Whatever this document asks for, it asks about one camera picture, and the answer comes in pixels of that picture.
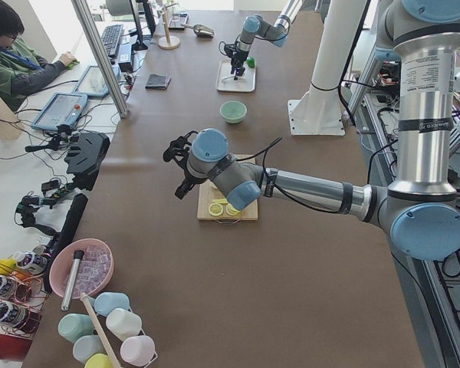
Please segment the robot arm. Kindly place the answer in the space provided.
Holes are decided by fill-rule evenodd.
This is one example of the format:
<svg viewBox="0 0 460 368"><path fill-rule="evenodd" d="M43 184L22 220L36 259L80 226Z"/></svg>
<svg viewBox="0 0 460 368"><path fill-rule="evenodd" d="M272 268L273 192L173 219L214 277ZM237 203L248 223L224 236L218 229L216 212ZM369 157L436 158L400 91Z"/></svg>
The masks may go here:
<svg viewBox="0 0 460 368"><path fill-rule="evenodd" d="M460 46L460 1L383 1L379 49L401 57L397 177L388 187L353 186L354 152L340 142L340 85L368 8L366 1L333 1L324 22L300 13L289 2L274 24L244 12L203 11L222 36L228 60L221 64L219 86L239 90L252 82L245 70L251 44L263 39L285 47L274 57L260 49L261 86L248 98L254 130L222 133L205 128L173 141L165 161L176 162L185 179L184 196L211 180L237 209L259 196L290 199L301 210L281 207L273 224L227 236L215 228L197 229L176 212L159 240L174 258L207 255L220 245L318 240L329 235L351 243L340 215L380 227L392 245L409 257L440 260L460 249L460 213L447 180L452 129L454 52ZM304 210L324 214L306 222Z"/></svg>
<svg viewBox="0 0 460 368"><path fill-rule="evenodd" d="M245 72L244 63L248 59L251 46L255 38L269 41L275 46L282 47L288 37L290 27L300 11L304 1L290 0L282 9L276 22L272 25L260 15L247 16L242 26L241 33L233 43L223 44L223 50L219 50L230 58L230 75L236 81Z"/></svg>

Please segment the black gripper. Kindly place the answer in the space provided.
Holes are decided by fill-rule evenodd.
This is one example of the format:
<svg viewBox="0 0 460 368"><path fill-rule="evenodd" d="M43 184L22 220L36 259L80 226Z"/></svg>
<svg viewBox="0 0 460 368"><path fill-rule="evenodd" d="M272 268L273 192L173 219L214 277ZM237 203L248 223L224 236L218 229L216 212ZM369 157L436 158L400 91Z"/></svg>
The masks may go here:
<svg viewBox="0 0 460 368"><path fill-rule="evenodd" d="M218 50L231 59L231 75L242 77L245 72L243 64L250 52L250 44L241 40L235 40L233 43L221 41Z"/></svg>
<svg viewBox="0 0 460 368"><path fill-rule="evenodd" d="M179 168L183 169L184 180L175 191L175 196L179 199L183 199L195 185L199 184L199 178L191 174L187 168L189 151L192 145L189 142L189 138L192 134L197 134L197 132L191 130L187 134L172 140L169 147L163 153L163 160L166 163L173 160Z"/></svg>

